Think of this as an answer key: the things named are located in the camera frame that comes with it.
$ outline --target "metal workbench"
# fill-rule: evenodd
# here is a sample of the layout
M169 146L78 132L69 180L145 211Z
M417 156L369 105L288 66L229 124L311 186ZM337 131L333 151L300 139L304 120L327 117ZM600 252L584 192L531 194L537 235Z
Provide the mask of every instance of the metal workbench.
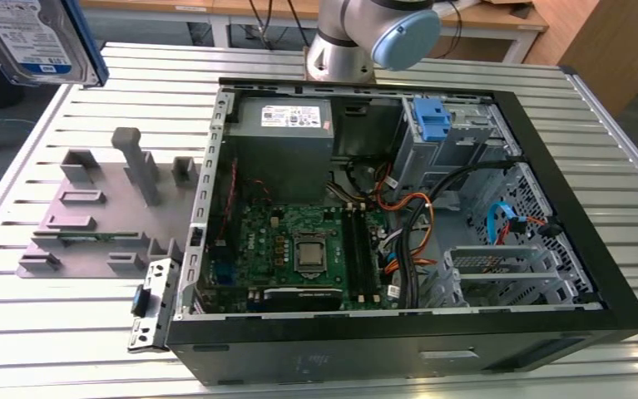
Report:
M14 275L62 178L65 151L89 148L98 161L121 161L110 134L134 126L157 163L177 155L201 160L217 77L300 79L302 69L297 52L109 43L102 55L106 86L59 87L0 182L0 395L638 397L638 336L524 374L285 386L205 388L172 353L128 355L136 280ZM376 74L377 83L516 93L638 297L638 152L579 79L547 66L455 61Z

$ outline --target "blue drive bay latch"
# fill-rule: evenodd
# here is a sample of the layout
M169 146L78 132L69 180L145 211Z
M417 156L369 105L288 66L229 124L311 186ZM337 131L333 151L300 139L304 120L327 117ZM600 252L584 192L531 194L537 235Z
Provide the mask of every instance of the blue drive bay latch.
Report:
M436 98L415 98L415 119L421 128L421 140L441 141L451 128L449 112Z

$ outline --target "black cable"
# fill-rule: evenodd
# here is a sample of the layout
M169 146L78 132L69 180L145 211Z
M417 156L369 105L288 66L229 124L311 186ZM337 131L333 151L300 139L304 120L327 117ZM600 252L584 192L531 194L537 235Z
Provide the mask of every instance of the black cable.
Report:
M461 13L459 12L459 9L453 5L452 1L448 1L447 3L451 5L451 8L453 8L453 12L456 13L456 31L453 32L453 36L451 37L451 40L449 40L449 48L447 49L445 53L441 54L437 58L447 57L451 54L451 52L453 52L453 50L456 49L459 41L461 40L461 26L463 26Z
M240 29L244 31L244 33L245 33L248 36L252 37L252 39L254 39L253 33L246 30L246 28L244 27L244 25L237 25L237 27L240 27Z
M433 202L433 200L437 198L441 192L451 186L451 184L459 181L471 172L480 169L508 169L519 161L523 161L523 160L521 159L487 160L484 162L477 162L473 165L465 165L465 166L461 166L460 168L453 169L429 189L429 192L427 194L429 201ZM405 287L409 287L408 289L411 290L411 295L408 295L409 293L404 293L404 297L411 298L411 301L405 301L405 303L408 304L408 308L419 307L417 287L413 282L413 279L416 278L417 273L415 270L415 264L411 259L409 232L411 232L412 226L417 222L419 214L424 211L424 200L420 198L416 198L416 202L417 202L417 206L415 206L415 209L411 211L409 218L407 219L407 222L403 225L403 233L399 235L399 241L397 241L399 246L396 247L399 249L399 251L396 252L397 268L400 269L403 268L404 273L408 275L408 277L411 277L409 285L407 284L404 285Z
M352 176L352 160L348 160L345 164L345 179L348 180L348 183L351 184L351 187L359 196L361 196L371 203L372 201L369 196L375 194L375 190L371 190L371 192L364 192L364 190L360 188L359 183Z
M256 7L253 6L253 0L249 0L249 7L252 8L253 18L256 19L257 26L260 27L260 40L261 45L266 50L272 50L268 41L264 38L264 23L261 22L260 14L256 12Z
M300 38L304 39L304 46L309 47L308 39L305 38L304 28L300 26L298 16L296 15L296 10L293 9L292 0L285 0L288 2L288 7L292 10L293 21L296 22L296 27L298 28Z
M266 38L266 30L269 28L269 22L272 21L272 5L273 5L273 0L269 0L269 5L266 7L266 20L264 21L264 29L261 30L261 35L264 35Z
M288 27L284 27L284 30L281 31L281 34L278 35L278 37L276 38L276 40L273 41L273 45L278 44L278 42L281 41L281 38L284 37L285 35L285 31L288 30Z
M401 253L401 241L397 240L395 242L395 254ZM397 308L405 309L407 303L411 301L411 288L408 287L408 274L407 274L407 268L401 267L401 265L397 266L397 271L399 271L399 297L397 297Z

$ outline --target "hard drive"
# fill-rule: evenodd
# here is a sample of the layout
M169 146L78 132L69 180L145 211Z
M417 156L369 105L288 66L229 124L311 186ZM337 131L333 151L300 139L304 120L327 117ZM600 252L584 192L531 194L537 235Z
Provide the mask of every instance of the hard drive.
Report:
M76 0L0 0L0 68L17 85L102 86L108 69Z

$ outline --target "floor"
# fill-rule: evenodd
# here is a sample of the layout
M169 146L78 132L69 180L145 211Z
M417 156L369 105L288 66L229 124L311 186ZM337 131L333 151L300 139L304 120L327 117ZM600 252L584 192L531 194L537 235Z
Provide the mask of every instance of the floor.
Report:
M138 42L153 44L177 44L212 46L212 35L206 24L185 24L181 22L154 22L137 24L130 21L89 19L94 38L108 42ZM230 30L232 43L236 47L262 48L256 38L256 31L245 32L242 27ZM308 41L313 32L306 32ZM277 50L298 50L302 41L296 28L270 27L266 38ZM51 86L25 88L23 101L10 108L0 110L0 118L35 121L54 94ZM616 119L622 129L638 146L638 96ZM0 122L0 177L15 155L29 133L30 125L22 122Z

